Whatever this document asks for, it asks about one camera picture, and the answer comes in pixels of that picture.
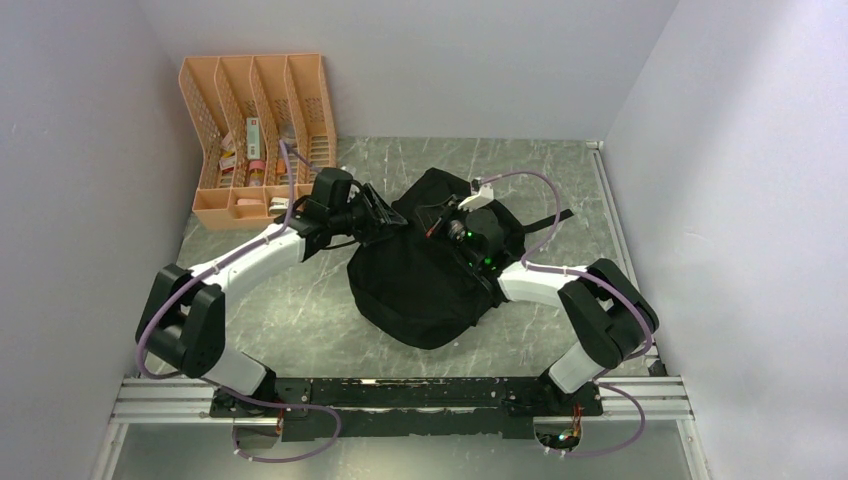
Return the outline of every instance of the orange plastic organizer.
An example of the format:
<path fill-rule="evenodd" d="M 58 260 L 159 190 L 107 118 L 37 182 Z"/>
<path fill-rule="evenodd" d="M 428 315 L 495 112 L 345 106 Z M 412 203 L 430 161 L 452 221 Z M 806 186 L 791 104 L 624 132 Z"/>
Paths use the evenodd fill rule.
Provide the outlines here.
<path fill-rule="evenodd" d="M 180 69 L 180 89 L 203 147 L 203 169 L 192 210 L 209 229 L 260 228 L 277 215 L 268 212 L 271 198 L 289 196 L 282 162 L 281 136 L 320 167 L 336 166 L 336 129 L 324 66 L 319 54 L 187 57 Z M 258 117 L 262 186 L 247 186 L 246 119 Z M 221 140 L 232 134 L 235 169 L 222 184 Z M 312 192 L 315 174 L 290 155 L 298 197 Z M 252 204 L 239 205 L 250 199 Z"/>

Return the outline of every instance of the cable connector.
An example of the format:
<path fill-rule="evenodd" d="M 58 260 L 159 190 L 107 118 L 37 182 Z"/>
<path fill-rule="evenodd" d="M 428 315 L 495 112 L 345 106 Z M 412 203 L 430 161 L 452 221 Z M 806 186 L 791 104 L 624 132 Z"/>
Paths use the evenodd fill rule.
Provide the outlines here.
<path fill-rule="evenodd" d="M 460 210 L 477 210 L 480 207 L 484 207 L 492 202 L 495 199 L 495 189 L 492 188 L 492 185 L 486 183 L 484 185 L 480 185 L 480 189 L 466 198 L 462 202 L 459 203 Z"/>

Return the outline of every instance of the gray marble surface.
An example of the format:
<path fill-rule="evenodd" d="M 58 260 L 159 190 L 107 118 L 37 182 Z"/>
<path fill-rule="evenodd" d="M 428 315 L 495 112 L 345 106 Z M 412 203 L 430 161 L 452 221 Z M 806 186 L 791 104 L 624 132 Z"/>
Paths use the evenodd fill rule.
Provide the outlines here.
<path fill-rule="evenodd" d="M 438 167 L 462 178 L 516 169 L 544 172 L 559 187 L 575 216 L 533 259 L 584 265 L 617 258 L 610 212 L 584 142 L 342 138 L 339 165 L 356 168 L 387 201 L 397 199 L 425 170 Z M 516 176 L 494 184 L 496 197 L 523 223 L 554 213 L 553 195 L 539 179 Z M 177 263 L 207 261 L 247 241 L 255 231 L 211 232 L 192 216 Z M 544 232 L 531 234 L 528 245 Z M 508 303 L 490 310 L 444 347 L 404 345 L 359 314 L 346 265 L 355 247 L 324 252 L 269 278 L 228 311 L 227 341 L 276 370 L 298 377 L 419 377 L 538 375 L 576 341 L 566 316 L 555 308 Z M 644 359 L 613 375 L 647 375 Z"/>

